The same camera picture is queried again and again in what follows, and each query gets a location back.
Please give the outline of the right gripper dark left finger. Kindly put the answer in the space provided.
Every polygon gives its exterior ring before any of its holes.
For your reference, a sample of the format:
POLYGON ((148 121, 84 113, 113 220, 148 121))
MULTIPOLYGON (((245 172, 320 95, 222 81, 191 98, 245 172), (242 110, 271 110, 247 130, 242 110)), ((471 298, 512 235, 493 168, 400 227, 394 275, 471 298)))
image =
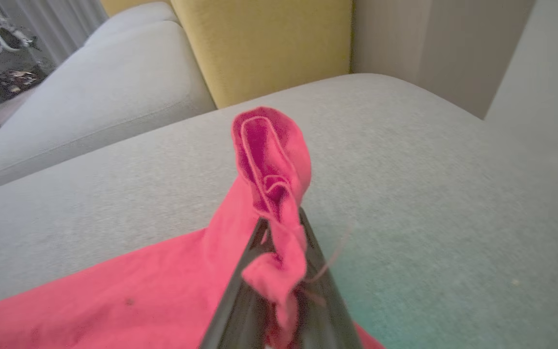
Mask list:
POLYGON ((268 221, 260 217, 199 349, 265 349, 269 307, 265 298, 242 278, 242 271, 258 256, 273 251, 272 238, 266 237, 268 227, 268 221))

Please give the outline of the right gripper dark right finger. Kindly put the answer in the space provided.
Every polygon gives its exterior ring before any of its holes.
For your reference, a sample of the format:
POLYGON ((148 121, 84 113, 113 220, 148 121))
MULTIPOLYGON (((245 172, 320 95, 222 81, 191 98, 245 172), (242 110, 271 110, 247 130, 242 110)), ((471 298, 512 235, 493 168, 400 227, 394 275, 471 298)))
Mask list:
POLYGON ((352 318, 330 272, 303 208, 299 218, 308 247, 307 272, 299 296, 299 344, 301 349, 364 349, 352 318))

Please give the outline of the red and white shorts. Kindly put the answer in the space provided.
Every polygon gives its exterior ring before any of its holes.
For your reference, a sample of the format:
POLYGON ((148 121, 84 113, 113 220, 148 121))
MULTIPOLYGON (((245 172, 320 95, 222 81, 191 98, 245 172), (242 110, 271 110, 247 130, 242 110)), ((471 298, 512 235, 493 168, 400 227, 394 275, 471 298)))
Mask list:
POLYGON ((242 278, 269 307, 265 349, 301 349, 308 149, 272 108, 241 113, 231 132, 239 175, 208 227, 0 301, 0 349, 199 349, 260 217, 273 251, 242 278))

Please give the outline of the large grey sofa seat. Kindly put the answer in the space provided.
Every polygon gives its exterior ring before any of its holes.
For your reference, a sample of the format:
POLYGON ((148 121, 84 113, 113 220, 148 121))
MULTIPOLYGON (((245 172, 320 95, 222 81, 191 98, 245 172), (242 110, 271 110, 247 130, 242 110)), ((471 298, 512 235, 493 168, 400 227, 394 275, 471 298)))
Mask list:
POLYGON ((558 349, 558 169, 400 79, 313 82, 0 186, 0 301, 210 225, 235 117, 310 156, 304 208, 350 316, 385 349, 558 349))

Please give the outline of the grey sofa seat cushion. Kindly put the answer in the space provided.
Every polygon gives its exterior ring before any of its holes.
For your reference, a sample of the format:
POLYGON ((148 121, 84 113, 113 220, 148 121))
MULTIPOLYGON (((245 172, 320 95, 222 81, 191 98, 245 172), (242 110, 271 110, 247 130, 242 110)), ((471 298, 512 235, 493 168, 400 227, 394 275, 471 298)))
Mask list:
POLYGON ((171 21, 180 25, 173 8, 163 1, 153 1, 130 7, 106 20, 84 42, 85 46, 105 41, 114 35, 150 24, 171 21))
POLYGON ((215 108, 179 24, 88 43, 0 126, 0 186, 215 108))

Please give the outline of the wheeled robot cart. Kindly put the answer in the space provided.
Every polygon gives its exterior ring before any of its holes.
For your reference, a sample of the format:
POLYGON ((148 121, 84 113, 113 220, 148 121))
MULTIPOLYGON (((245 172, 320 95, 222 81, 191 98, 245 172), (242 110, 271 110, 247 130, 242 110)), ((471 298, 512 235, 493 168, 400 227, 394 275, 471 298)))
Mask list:
POLYGON ((55 70, 53 62, 38 49, 0 53, 0 103, 31 89, 55 70))

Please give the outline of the grey curtain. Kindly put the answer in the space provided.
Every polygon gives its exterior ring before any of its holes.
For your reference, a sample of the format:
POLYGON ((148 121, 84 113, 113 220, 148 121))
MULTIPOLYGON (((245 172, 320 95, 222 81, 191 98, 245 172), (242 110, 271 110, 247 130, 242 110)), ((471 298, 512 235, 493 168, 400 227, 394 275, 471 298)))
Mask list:
POLYGON ((0 8, 16 26, 38 37, 38 46, 55 66, 109 17, 100 0, 0 0, 0 8))

